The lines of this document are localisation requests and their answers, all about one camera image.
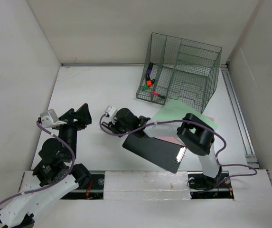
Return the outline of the pink highlighter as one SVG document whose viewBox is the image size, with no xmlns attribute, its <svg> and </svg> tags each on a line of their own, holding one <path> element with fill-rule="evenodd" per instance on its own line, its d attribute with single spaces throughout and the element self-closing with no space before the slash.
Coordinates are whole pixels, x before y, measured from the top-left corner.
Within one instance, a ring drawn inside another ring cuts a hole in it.
<svg viewBox="0 0 272 228">
<path fill-rule="evenodd" d="M 165 99 L 165 98 L 166 98 L 164 95 L 161 95 L 161 94 L 159 94 L 159 93 L 157 93 L 157 92 L 155 92 L 155 91 L 153 91 L 152 94 L 153 94 L 154 96 L 160 97 L 160 98 L 162 98 L 162 99 Z"/>
</svg>

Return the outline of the orange highlighter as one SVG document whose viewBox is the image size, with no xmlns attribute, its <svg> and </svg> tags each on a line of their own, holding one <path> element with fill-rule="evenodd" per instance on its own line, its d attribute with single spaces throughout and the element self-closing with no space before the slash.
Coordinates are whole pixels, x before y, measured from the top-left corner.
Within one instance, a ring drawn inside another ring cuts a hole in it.
<svg viewBox="0 0 272 228">
<path fill-rule="evenodd" d="M 155 79 L 151 79 L 150 75 L 148 74 L 145 76 L 145 79 L 146 79 L 146 85 L 148 87 L 152 86 L 155 83 Z"/>
</svg>

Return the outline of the black clipboard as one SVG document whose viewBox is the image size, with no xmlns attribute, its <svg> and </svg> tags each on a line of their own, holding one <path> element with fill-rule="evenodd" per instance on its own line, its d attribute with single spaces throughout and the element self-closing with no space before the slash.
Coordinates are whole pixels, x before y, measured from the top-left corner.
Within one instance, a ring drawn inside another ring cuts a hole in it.
<svg viewBox="0 0 272 228">
<path fill-rule="evenodd" d="M 171 173 L 177 173 L 187 149 L 156 138 L 138 138 L 133 134 L 126 138 L 122 147 Z"/>
</svg>

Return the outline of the green clipboard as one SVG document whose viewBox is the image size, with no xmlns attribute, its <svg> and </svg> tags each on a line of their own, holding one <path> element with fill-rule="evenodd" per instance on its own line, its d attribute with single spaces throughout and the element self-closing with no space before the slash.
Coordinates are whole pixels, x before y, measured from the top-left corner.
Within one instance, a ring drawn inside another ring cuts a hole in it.
<svg viewBox="0 0 272 228">
<path fill-rule="evenodd" d="M 169 120 L 178 120 L 186 116 L 186 114 L 194 114 L 200 120 L 208 124 L 213 128 L 214 131 L 217 130 L 218 125 L 214 122 L 214 119 L 210 119 L 200 112 L 193 109 L 191 106 L 180 100 L 170 99 L 153 117 L 152 120 L 158 121 L 169 121 Z"/>
</svg>

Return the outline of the purple highlighter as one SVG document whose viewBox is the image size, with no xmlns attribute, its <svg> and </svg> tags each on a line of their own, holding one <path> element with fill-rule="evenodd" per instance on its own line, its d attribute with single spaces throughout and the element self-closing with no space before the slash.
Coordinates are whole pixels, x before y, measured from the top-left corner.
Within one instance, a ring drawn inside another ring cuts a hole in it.
<svg viewBox="0 0 272 228">
<path fill-rule="evenodd" d="M 146 74 L 147 74 L 147 75 L 150 75 L 150 74 L 151 74 L 152 68 L 153 68 L 153 63 L 150 62 L 149 65 L 148 65 L 147 71 L 146 71 Z"/>
</svg>

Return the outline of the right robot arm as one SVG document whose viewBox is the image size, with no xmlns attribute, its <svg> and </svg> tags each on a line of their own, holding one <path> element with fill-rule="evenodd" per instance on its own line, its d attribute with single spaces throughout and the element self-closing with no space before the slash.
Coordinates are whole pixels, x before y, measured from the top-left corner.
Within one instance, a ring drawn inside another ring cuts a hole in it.
<svg viewBox="0 0 272 228">
<path fill-rule="evenodd" d="M 177 173 L 186 150 L 198 156 L 203 181 L 215 187 L 221 180 L 222 168 L 214 151 L 215 131 L 197 116 L 187 113 L 179 120 L 157 121 L 135 116 L 129 109 L 107 107 L 100 128 L 112 136 L 126 136 L 123 148 L 157 165 Z"/>
</svg>

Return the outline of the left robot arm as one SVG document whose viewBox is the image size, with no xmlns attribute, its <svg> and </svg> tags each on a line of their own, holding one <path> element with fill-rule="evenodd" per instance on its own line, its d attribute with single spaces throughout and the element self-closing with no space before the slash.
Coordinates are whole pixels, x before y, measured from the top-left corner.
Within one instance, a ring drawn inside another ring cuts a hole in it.
<svg viewBox="0 0 272 228">
<path fill-rule="evenodd" d="M 69 109 L 58 117 L 53 109 L 40 114 L 37 126 L 51 137 L 39 156 L 41 161 L 19 193 L 8 197 L 0 209 L 0 224 L 5 228 L 31 228 L 63 196 L 88 186 L 91 174 L 76 164 L 77 132 L 92 123 L 88 104 Z"/>
</svg>

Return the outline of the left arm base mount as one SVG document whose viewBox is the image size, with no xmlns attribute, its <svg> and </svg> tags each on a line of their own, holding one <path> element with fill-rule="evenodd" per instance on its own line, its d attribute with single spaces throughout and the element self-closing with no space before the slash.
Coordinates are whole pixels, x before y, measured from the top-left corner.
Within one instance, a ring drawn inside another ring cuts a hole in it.
<svg viewBox="0 0 272 228">
<path fill-rule="evenodd" d="M 102 200 L 105 184 L 104 171 L 92 171 L 89 183 L 63 196 L 62 200 Z"/>
</svg>

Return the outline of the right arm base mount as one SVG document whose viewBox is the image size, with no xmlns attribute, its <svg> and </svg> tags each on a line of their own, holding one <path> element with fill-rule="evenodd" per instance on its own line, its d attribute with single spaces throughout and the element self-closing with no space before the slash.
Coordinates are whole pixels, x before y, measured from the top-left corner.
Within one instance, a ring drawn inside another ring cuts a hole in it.
<svg viewBox="0 0 272 228">
<path fill-rule="evenodd" d="M 190 198 L 192 200 L 207 199 L 234 199 L 233 188 L 230 179 L 220 181 L 229 176 L 228 171 L 223 171 L 219 180 L 213 181 L 204 177 L 201 171 L 188 172 L 187 186 L 190 189 Z"/>
</svg>

